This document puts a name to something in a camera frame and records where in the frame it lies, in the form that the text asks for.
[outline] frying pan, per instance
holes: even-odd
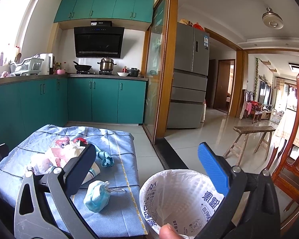
[[[91,69],[92,66],[89,65],[80,65],[79,63],[73,61],[73,63],[75,63],[74,67],[76,70],[78,71],[89,71]]]

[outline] white bowl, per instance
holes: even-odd
[[[128,76],[127,72],[118,72],[117,73],[119,76]]]

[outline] wooden bench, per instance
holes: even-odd
[[[275,128],[273,128],[272,126],[240,126],[240,127],[233,127],[233,130],[235,130],[239,134],[239,136],[233,142],[231,147],[226,151],[226,153],[223,155],[224,158],[226,158],[228,156],[228,154],[230,152],[232,152],[235,156],[238,157],[236,165],[239,166],[239,164],[241,162],[241,159],[243,157],[245,148],[246,148],[246,144],[247,144],[249,134],[262,133],[263,132],[263,135],[260,138],[260,141],[259,141],[258,145],[256,146],[256,149],[255,149],[254,153],[256,153],[258,151],[258,149],[259,149],[260,145],[262,145],[262,143],[266,144],[266,146],[264,146],[265,149],[266,149],[266,154],[265,154],[264,161],[266,161],[267,156],[268,156],[268,152],[269,152],[272,133],[276,130]],[[267,142],[265,140],[265,136],[268,132],[269,132],[269,140]],[[240,146],[240,145],[237,144],[237,142],[238,142],[239,138],[241,137],[241,135],[243,135],[243,134],[245,134],[244,142],[243,142],[243,145]],[[234,150],[234,147],[238,148],[239,152],[236,152]]]

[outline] white trash bag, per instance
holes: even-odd
[[[140,190],[142,214],[159,235],[171,224],[186,239],[194,238],[219,207],[223,194],[211,180],[193,170],[165,170],[150,177]]]

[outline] artificial vine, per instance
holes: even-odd
[[[256,73],[255,73],[255,88],[254,88],[254,98],[256,98],[256,94],[257,94],[257,87],[258,87],[258,67],[259,67],[259,63],[258,63],[258,58],[256,58]]]

